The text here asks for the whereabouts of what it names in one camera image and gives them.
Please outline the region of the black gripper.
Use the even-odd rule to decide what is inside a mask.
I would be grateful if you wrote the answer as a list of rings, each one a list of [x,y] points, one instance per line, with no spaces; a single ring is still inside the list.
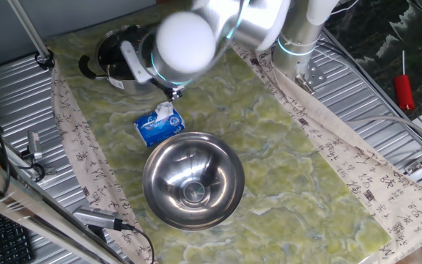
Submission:
[[[170,87],[165,86],[164,84],[161,84],[155,79],[152,79],[150,83],[155,85],[158,89],[163,92],[163,94],[167,97],[168,102],[172,102],[173,100],[177,100],[182,97],[181,89],[172,89]]]

